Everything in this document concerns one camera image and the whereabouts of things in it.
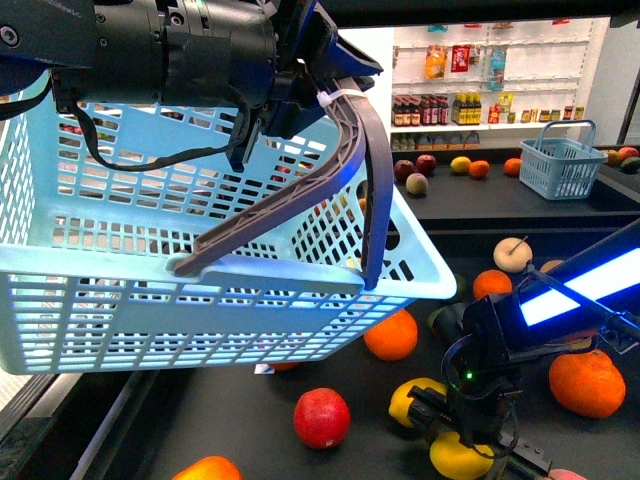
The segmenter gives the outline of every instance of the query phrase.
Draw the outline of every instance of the mesh basket side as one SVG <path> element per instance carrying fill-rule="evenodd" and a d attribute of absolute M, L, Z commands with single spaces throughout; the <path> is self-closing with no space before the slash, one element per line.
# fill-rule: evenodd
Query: mesh basket side
<path fill-rule="evenodd" d="M 27 243 L 35 204 L 29 133 L 24 115 L 0 138 L 0 243 Z"/>

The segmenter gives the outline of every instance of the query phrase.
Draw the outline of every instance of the light blue basket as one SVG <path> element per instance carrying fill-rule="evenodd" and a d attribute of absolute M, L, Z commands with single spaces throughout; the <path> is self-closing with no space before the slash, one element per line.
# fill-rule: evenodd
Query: light blue basket
<path fill-rule="evenodd" d="M 147 161 L 228 141 L 233 110 L 89 105 L 103 156 Z M 11 373 L 320 360 L 455 281 L 400 194 L 378 286 L 358 271 L 364 167 L 326 202 L 197 276 L 166 268 L 193 239 L 321 165 L 323 120 L 260 138 L 243 174 L 223 155 L 141 174 L 96 164 L 51 98 L 2 133 L 0 363 Z"/>
<path fill-rule="evenodd" d="M 585 143 L 567 138 L 545 138 L 553 125 L 588 124 Z M 520 181 L 547 200 L 581 200 L 591 193 L 607 154 L 593 148 L 596 125 L 591 120 L 548 123 L 535 139 L 523 140 Z"/>

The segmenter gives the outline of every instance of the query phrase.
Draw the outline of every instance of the orange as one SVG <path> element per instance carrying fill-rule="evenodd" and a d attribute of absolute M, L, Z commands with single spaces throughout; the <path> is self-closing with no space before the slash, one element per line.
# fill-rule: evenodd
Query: orange
<path fill-rule="evenodd" d="M 486 160 L 476 160 L 469 165 L 469 176 L 471 178 L 484 178 L 489 175 L 491 165 Z"/>
<path fill-rule="evenodd" d="M 286 372 L 287 370 L 291 370 L 298 365 L 300 365 L 300 362 L 283 362 L 269 364 L 269 366 L 272 367 L 276 372 Z"/>
<path fill-rule="evenodd" d="M 409 312 L 402 309 L 365 333 L 364 343 L 380 360 L 402 360 L 418 344 L 418 324 Z"/>
<path fill-rule="evenodd" d="M 612 415 L 626 394 L 622 374 L 601 350 L 557 357 L 549 369 L 549 387 L 560 405 L 590 418 Z"/>
<path fill-rule="evenodd" d="M 522 159 L 510 158 L 509 160 L 504 162 L 504 173 L 509 177 L 519 177 L 521 166 L 522 166 Z"/>
<path fill-rule="evenodd" d="M 231 461 L 212 456 L 194 463 L 173 480 L 242 480 L 242 474 Z"/>
<path fill-rule="evenodd" d="M 366 215 L 366 213 L 367 213 L 367 199 L 366 198 L 358 199 L 358 205 L 360 206 L 360 211 L 362 212 L 362 214 Z"/>
<path fill-rule="evenodd" d="M 485 270 L 473 282 L 473 297 L 476 300 L 497 293 L 509 293 L 513 284 L 509 275 L 500 270 Z"/>

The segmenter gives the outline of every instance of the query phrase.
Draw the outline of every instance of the yellow fruit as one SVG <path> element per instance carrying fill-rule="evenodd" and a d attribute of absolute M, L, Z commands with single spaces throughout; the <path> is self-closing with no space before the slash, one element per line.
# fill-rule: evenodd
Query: yellow fruit
<path fill-rule="evenodd" d="M 414 378 L 413 380 L 409 380 L 396 388 L 396 391 L 393 392 L 393 395 L 391 396 L 389 415 L 395 418 L 400 425 L 407 428 L 413 428 L 413 424 L 408 417 L 409 406 L 411 405 L 411 402 L 413 402 L 413 397 L 407 396 L 409 390 L 413 387 L 422 389 L 432 388 L 442 395 L 447 394 L 447 388 L 444 384 L 426 377 Z"/>
<path fill-rule="evenodd" d="M 469 173 L 471 160 L 468 157 L 456 157 L 451 161 L 451 170 L 458 175 L 466 175 Z"/>
<path fill-rule="evenodd" d="M 431 463 L 443 475 L 451 480 L 476 480 L 487 473 L 493 460 L 481 457 L 471 448 L 460 443 L 457 432 L 447 432 L 438 436 L 431 444 L 429 458 Z M 493 455 L 486 445 L 476 445 L 482 453 Z"/>
<path fill-rule="evenodd" d="M 617 167 L 622 163 L 622 158 L 616 150 L 603 150 L 603 152 L 607 154 L 607 161 L 605 162 L 605 165 Z"/>
<path fill-rule="evenodd" d="M 564 260 L 549 260 L 548 262 L 546 262 L 544 265 L 542 265 L 540 267 L 540 271 L 542 273 L 547 273 L 549 270 L 551 270 L 552 268 L 557 267 L 562 262 L 564 262 Z"/>

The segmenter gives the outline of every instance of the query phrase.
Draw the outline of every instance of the cable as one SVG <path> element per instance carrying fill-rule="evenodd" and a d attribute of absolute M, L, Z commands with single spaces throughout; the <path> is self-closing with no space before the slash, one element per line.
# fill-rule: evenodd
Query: cable
<path fill-rule="evenodd" d="M 498 453 L 488 455 L 478 450 L 478 448 L 474 444 L 471 445 L 471 449 L 474 452 L 476 452 L 481 457 L 487 458 L 489 460 L 500 460 L 501 458 L 508 457 L 516 449 L 516 447 L 518 446 L 518 441 L 520 440 L 520 423 L 518 422 L 518 416 L 516 415 L 516 408 L 509 398 L 502 397 L 502 399 L 506 403 L 507 409 L 509 411 L 507 418 L 511 418 L 511 422 L 513 423 L 513 438 L 511 439 L 511 443 L 509 443 L 509 446 Z"/>
<path fill-rule="evenodd" d="M 244 98 L 242 98 L 242 95 L 238 90 L 230 85 L 229 90 L 231 92 L 231 96 L 235 97 L 232 100 L 236 100 L 235 103 L 238 104 L 238 115 L 242 117 L 242 125 L 240 127 L 240 132 L 238 133 L 238 135 L 231 138 L 227 145 L 217 148 L 193 148 L 180 153 L 176 153 L 174 155 L 170 155 L 168 157 L 160 157 L 155 161 L 144 165 L 119 165 L 116 163 L 108 162 L 107 160 L 102 158 L 100 152 L 98 151 L 98 132 L 91 117 L 75 103 L 73 104 L 70 113 L 75 115 L 78 119 L 78 123 L 80 124 L 80 129 L 82 130 L 84 140 L 87 143 L 87 149 L 89 150 L 89 153 L 91 153 L 91 156 L 96 160 L 96 162 L 98 162 L 103 167 L 109 168 L 111 170 L 118 170 L 122 172 L 148 172 L 150 170 L 158 170 L 160 168 L 168 167 L 170 165 L 175 165 L 177 163 L 182 163 L 189 160 L 194 160 L 196 158 L 224 153 L 232 150 L 233 148 L 241 145 L 242 142 L 244 142 L 247 134 L 249 133 L 250 126 L 249 104 L 244 100 Z"/>
<path fill-rule="evenodd" d="M 42 100 L 49 95 L 51 91 L 52 83 L 51 78 L 44 87 L 44 90 L 33 98 L 28 100 L 20 100 L 18 102 L 11 102 L 4 105 L 0 105 L 0 121 L 9 120 L 10 118 L 17 117 L 18 115 L 37 107 Z"/>

